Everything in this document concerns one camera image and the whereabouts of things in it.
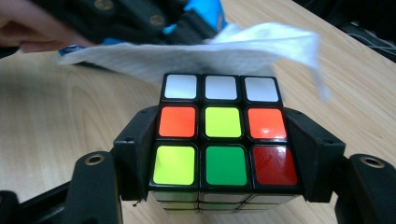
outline paper towel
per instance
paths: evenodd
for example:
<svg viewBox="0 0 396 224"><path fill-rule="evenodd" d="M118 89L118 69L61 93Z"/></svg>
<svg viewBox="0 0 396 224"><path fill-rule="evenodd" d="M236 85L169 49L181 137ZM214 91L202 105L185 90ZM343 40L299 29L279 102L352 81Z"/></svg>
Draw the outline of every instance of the paper towel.
<svg viewBox="0 0 396 224"><path fill-rule="evenodd" d="M318 42L317 34L278 22L245 30L229 24L203 45L122 43L69 53L59 63L94 63L149 82L160 82L163 74L169 72L268 76L271 75L265 72L268 67L276 60L286 58L309 67L321 99L327 100L330 91L319 71Z"/></svg>

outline hand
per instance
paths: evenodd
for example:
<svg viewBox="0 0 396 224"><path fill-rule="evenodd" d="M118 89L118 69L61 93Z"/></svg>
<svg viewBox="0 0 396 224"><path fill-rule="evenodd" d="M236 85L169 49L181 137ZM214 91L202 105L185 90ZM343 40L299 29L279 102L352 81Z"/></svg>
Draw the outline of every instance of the hand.
<svg viewBox="0 0 396 224"><path fill-rule="evenodd" d="M93 44L29 0L0 0L0 48L39 52L69 45Z"/></svg>

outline table surface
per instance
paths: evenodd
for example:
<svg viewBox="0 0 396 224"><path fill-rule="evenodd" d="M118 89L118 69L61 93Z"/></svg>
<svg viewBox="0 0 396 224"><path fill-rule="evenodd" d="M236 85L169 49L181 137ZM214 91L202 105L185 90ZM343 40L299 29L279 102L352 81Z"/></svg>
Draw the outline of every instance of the table surface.
<svg viewBox="0 0 396 224"><path fill-rule="evenodd" d="M274 68L284 105L304 112L346 143L396 165L396 64L344 35L291 0L223 0L242 27L279 21L321 35L319 61L332 91L317 96L309 71L280 60ZM109 150L134 114L156 105L160 86L109 71L58 65L56 52L0 60L0 189L26 201L70 180L75 161ZM330 203L289 203L250 215L169 216L149 197L123 203L124 223L336 223Z"/></svg>

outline rubik's cube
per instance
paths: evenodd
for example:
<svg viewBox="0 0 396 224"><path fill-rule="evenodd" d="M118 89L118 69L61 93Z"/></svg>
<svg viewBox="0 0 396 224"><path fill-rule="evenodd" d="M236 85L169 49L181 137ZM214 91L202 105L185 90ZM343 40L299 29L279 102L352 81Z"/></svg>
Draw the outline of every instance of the rubik's cube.
<svg viewBox="0 0 396 224"><path fill-rule="evenodd" d="M166 74L148 190L170 214L260 212L302 194L274 77Z"/></svg>

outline screw hole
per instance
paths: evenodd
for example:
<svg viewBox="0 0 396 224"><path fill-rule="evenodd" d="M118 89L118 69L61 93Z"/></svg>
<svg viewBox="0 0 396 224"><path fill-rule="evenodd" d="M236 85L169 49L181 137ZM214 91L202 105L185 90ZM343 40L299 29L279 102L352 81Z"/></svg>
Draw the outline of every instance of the screw hole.
<svg viewBox="0 0 396 224"><path fill-rule="evenodd" d="M105 157L100 155L100 154L95 154L90 156L89 158L87 158L87 160L85 160L85 164L87 165L96 165L101 163L102 161L105 160Z"/></svg>
<svg viewBox="0 0 396 224"><path fill-rule="evenodd" d="M93 5L101 11L108 11L114 7L114 4L111 0L95 0Z"/></svg>
<svg viewBox="0 0 396 224"><path fill-rule="evenodd" d="M153 15L149 18L149 22L155 26L162 26L165 24L165 19L160 15Z"/></svg>
<svg viewBox="0 0 396 224"><path fill-rule="evenodd" d="M379 161L376 158L372 158L372 157L362 157L361 162L373 168L382 169L385 167L384 162Z"/></svg>

